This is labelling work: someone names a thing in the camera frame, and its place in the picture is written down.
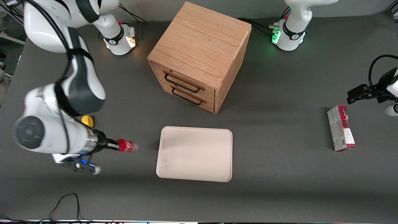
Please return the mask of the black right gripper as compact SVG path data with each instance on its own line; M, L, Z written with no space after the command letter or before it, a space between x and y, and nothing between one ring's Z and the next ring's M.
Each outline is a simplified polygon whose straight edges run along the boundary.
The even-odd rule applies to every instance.
M94 136L97 137L97 140L95 141L94 149L90 153L97 153L103 149L112 149L114 151L120 150L119 142L113 139L107 139L104 132L98 129L93 129L91 132L93 132Z

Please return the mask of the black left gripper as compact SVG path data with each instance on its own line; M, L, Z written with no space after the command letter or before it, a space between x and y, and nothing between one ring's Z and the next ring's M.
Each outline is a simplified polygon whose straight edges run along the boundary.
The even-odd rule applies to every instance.
M393 68L390 71L383 74L377 84L373 86L369 86L366 84L359 85L357 89L352 89L347 92L347 103L349 105L354 102L360 100L368 100L373 98L372 92L374 92L374 88L377 93L377 102L383 103L385 101L397 101L397 96L392 94L387 90L387 86L392 82L394 75L397 71L397 68Z

